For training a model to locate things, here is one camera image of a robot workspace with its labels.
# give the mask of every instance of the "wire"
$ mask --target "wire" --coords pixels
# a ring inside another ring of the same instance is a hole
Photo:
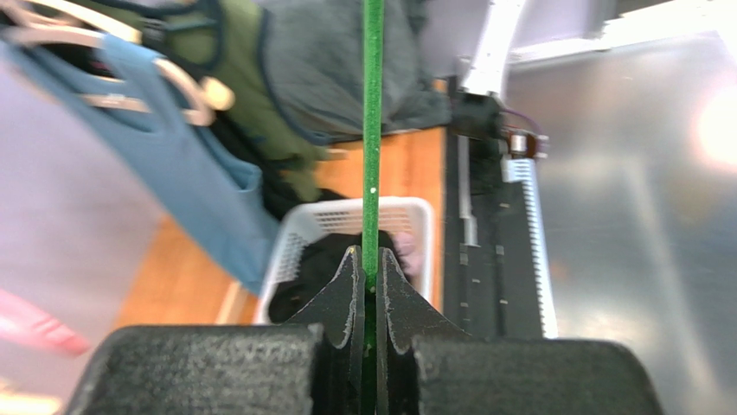
[[[522,118],[527,124],[529,124],[529,127],[532,129],[532,132],[534,132],[534,134],[538,136],[542,135],[542,128],[540,128],[540,125],[537,124],[531,117],[528,117],[527,115],[519,111],[515,111],[509,108],[503,108],[501,112],[504,114],[509,114],[518,118]]]

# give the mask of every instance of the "green jacket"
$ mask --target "green jacket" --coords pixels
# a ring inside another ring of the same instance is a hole
[[[72,1],[144,30],[144,20],[139,14],[141,6],[115,0]],[[165,42],[181,58],[195,64],[212,61],[215,51],[221,48],[209,72],[234,92],[235,103],[229,115],[256,140],[266,158],[284,171],[285,180],[300,198],[315,201],[319,191],[314,170],[317,161],[326,158],[326,150],[313,144],[319,137],[293,123],[272,95],[261,59],[261,48],[267,36],[267,13],[250,0],[220,0],[219,6],[222,7],[221,21],[209,25],[207,22],[212,22],[212,16],[200,10],[177,15],[161,11],[169,28],[165,32]],[[158,14],[159,10],[146,11],[150,13]]]

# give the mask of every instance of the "bright light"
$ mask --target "bright light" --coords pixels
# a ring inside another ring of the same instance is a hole
[[[697,133],[707,163],[737,170],[737,85],[721,89],[706,104]]]

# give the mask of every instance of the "white metal arm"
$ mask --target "white metal arm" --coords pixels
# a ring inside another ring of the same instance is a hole
[[[489,0],[476,54],[460,83],[464,92],[474,95],[495,93],[503,97],[507,60],[526,3],[529,0]]]

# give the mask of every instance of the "hanging clothes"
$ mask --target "hanging clothes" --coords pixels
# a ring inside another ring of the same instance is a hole
[[[85,73],[41,47],[12,47],[10,57],[87,122],[212,259],[259,293],[279,227],[263,208],[260,170],[229,154],[209,129],[186,123],[181,94],[154,63],[162,55],[111,35],[103,44],[97,59],[122,81]],[[141,99],[151,113],[93,108],[80,93]]]
[[[385,135],[451,121],[451,102],[435,89],[420,47],[427,3],[384,0],[381,133]],[[361,140],[364,2],[260,0],[259,4],[271,17],[264,51],[277,99],[301,125],[331,136],[333,142]]]
[[[148,7],[121,0],[72,1],[141,30],[147,47],[167,45],[230,87],[235,103],[228,114],[243,134],[278,165],[302,201],[319,198],[314,171],[327,158],[322,146],[329,139],[294,122],[276,100],[264,66],[268,18],[258,4],[198,0]]]

